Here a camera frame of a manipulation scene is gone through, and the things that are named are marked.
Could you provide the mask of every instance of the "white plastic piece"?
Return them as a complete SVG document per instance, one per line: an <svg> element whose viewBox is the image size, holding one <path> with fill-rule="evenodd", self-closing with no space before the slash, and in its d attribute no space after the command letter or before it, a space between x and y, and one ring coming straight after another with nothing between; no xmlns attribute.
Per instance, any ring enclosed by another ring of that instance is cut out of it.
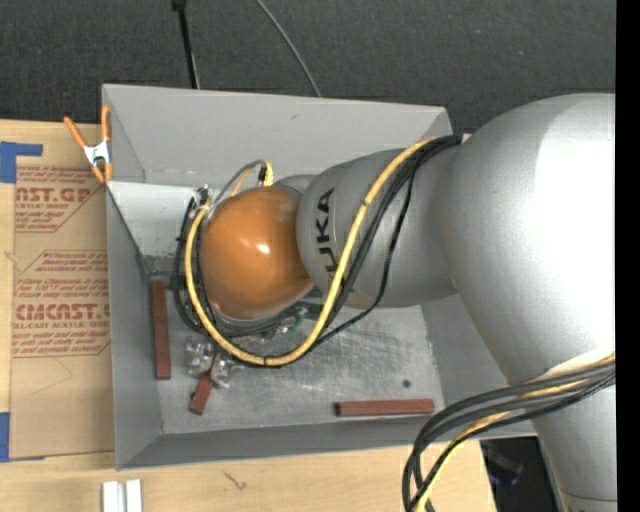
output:
<svg viewBox="0 0 640 512"><path fill-rule="evenodd" d="M142 512L141 480L104 482L102 512Z"/></svg>
<svg viewBox="0 0 640 512"><path fill-rule="evenodd" d="M127 480L125 483L127 498L126 512L142 512L142 481Z"/></svg>

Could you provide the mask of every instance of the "yellow cable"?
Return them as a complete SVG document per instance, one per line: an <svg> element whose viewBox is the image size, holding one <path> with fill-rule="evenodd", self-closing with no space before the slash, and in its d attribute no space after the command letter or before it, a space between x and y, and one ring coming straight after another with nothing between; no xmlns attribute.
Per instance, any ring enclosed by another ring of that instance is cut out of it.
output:
<svg viewBox="0 0 640 512"><path fill-rule="evenodd" d="M329 287L329 292L327 293L327 299L324 303L322 311L318 316L316 324L314 325L311 332L307 335L306 339L298 345L294 350L283 354L281 356L257 356L242 348L234 345L231 341L227 340L222 334L220 334L215 326L211 323L207 315L205 314L202 305L200 304L200 300L198 298L198 294L196 293L195 286L193 284L193 270L191 266L191 257L193 252L193 242L195 239L195 234L202 222L204 215L206 214L207 208L211 205L211 200L208 199L205 205L201 208L201 210L196 215L196 218L193 220L191 227L189 229L189 233L187 235L187 241L185 244L185 277L187 282L187 291L189 292L189 298L193 304L194 309L202 325L207 330L207 332L211 335L211 337L218 342L218 344L231 355L237 357L241 361L246 363L258 365L258 366L283 366L286 364L293 363L300 359L304 354L306 354L309 349L316 342L324 324L333 309L336 298L338 296L338 292L340 290L340 286L342 284L342 278L344 276L345 270L347 268L347 264L349 262L349 258L351 257L351 252L353 251L353 247L356 243L356 238L360 231L360 226L364 221L365 215L371 202L375 199L375 197L380 192L384 183L389 179L389 177L394 173L394 171L412 154L418 151L420 148L425 146L428 142L433 140L433 137L417 142L416 144L410 146L404 151L400 152L380 173L376 181L371 185L369 192L364 198L363 204L358 209L358 213L356 214L356 218L351 225L351 230L349 231L349 235L347 236L347 240L345 242L344 249L342 251L342 255L340 256L340 261L338 262L338 268L336 269L336 274L333 277L333 281L331 282L331 286Z"/></svg>
<svg viewBox="0 0 640 512"><path fill-rule="evenodd" d="M573 370L573 371L583 371L583 370L586 370L586 369L589 369L589 368L594 368L594 367L597 367L597 366L602 366L602 365L608 364L608 363L610 363L612 361L615 361L615 360L616 360L616 353L613 352L611 355L605 357L604 359L601 359L600 361L597 361L597 362L595 362L593 364L585 365L583 368L580 368L578 370ZM529 391L528 393L523 393L522 395L519 395L518 398L519 399L520 398L535 398L535 397L539 397L539 396L550 395L550 394L556 393L558 391L563 391L563 390L570 389L572 387L578 386L579 384L582 384L584 381L585 381L585 379L581 379L581 380L578 380L578 381L568 382L566 384L553 386L553 387L547 388L547 389L539 389L537 391ZM454 444L454 443L457 443L461 438L466 438L467 436L473 435L474 432L476 432L478 430L481 430L482 428L486 427L487 425L490 425L491 423L494 423L494 422L498 421L500 418L502 418L503 416L506 416L507 414L509 414L509 412L500 412L500 413L491 414L489 416L485 416L484 418L480 418L479 420L476 420L471 425L469 425L467 428L465 428L462 432L460 432L451 441L450 445ZM436 474L431 479L431 482L429 483L429 486L425 489L425 492L422 494L422 496L420 496L420 499L416 502L416 505L413 508L413 510L415 512L426 510L426 508L427 508L427 500L429 499L429 496L431 494L431 490L432 490L433 485L434 485L434 483L436 481L436 478L438 477L438 475L442 471L442 468L444 467L445 462L447 460L449 460L451 458L451 456L463 444L464 444L464 441L461 442L460 444L458 444L453 450L451 450L449 455L447 455L447 458L442 461L442 464L436 470Z"/></svg>
<svg viewBox="0 0 640 512"><path fill-rule="evenodd" d="M238 183L236 183L236 185L233 187L233 190L231 191L231 197L235 196L238 193L238 190L240 190L242 184L245 182L249 174L251 174L251 171L255 169L257 165L262 165L265 168L265 178L263 185L265 187L270 187L271 185L273 185L273 167L271 167L271 164L268 160L260 158L259 160L255 160L243 167L243 169L245 170L238 178Z"/></svg>

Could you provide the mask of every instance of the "cardboard sheet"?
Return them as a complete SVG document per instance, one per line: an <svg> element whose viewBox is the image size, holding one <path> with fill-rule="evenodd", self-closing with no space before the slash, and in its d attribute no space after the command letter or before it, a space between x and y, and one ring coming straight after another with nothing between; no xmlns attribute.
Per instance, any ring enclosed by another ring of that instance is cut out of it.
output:
<svg viewBox="0 0 640 512"><path fill-rule="evenodd" d="M104 187L62 123L3 122L0 138L43 147L17 161L9 456L110 450Z"/></svg>

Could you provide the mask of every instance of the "orange ball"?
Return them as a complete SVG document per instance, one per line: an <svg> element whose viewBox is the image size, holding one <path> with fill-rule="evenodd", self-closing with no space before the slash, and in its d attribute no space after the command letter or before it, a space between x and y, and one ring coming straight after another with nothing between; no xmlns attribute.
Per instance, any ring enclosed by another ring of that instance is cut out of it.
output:
<svg viewBox="0 0 640 512"><path fill-rule="evenodd" d="M278 314L313 287L298 252L298 199L260 187L223 201L207 223L200 269L214 310L238 320Z"/></svg>

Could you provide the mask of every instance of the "black floor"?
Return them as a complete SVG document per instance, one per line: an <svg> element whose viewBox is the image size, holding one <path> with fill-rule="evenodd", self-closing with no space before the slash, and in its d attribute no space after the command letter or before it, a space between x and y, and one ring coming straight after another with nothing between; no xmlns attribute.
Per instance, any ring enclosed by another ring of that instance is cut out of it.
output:
<svg viewBox="0 0 640 512"><path fill-rule="evenodd" d="M442 105L473 132L537 98L615 89L614 0L264 0L323 96ZM201 86L313 95L256 0L187 6ZM188 87L170 0L1 0L0 118L96 122L104 82ZM553 509L535 440L501 511Z"/></svg>

